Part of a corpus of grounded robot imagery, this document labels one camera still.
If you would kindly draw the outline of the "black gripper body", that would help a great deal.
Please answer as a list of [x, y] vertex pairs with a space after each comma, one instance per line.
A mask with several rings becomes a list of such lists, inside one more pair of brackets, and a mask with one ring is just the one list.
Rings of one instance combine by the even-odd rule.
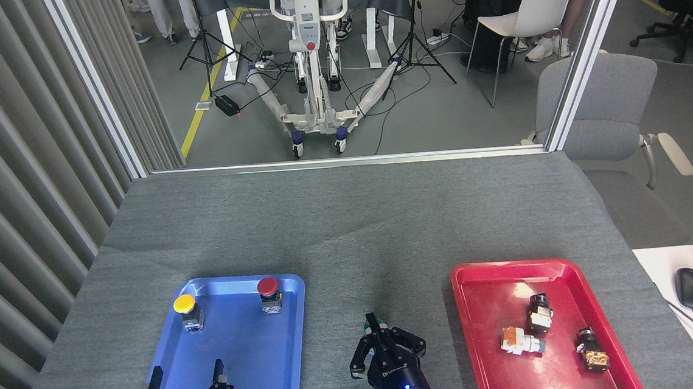
[[420, 366], [420, 359], [412, 352], [398, 356], [375, 354], [367, 372], [368, 382], [374, 389], [431, 389]]

